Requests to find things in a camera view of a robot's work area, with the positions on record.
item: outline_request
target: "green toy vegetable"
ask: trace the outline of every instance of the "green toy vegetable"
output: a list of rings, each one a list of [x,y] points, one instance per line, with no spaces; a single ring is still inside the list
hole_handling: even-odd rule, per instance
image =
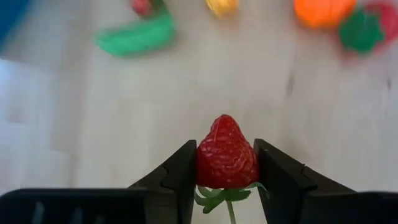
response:
[[[96,44],[108,53],[125,57],[165,47],[174,38],[174,20],[166,8],[150,20],[123,28],[104,30],[95,35]]]
[[[398,11],[390,1],[375,1],[356,10],[339,26],[345,49],[368,53],[398,36]]]

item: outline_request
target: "red toy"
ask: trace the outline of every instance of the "red toy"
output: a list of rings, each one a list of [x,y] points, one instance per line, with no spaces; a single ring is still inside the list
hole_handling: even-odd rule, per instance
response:
[[[237,122],[221,115],[197,151],[197,184],[212,189],[245,188],[259,178],[257,156]]]
[[[149,0],[131,0],[131,7],[138,16],[149,16],[153,11],[153,6]]]

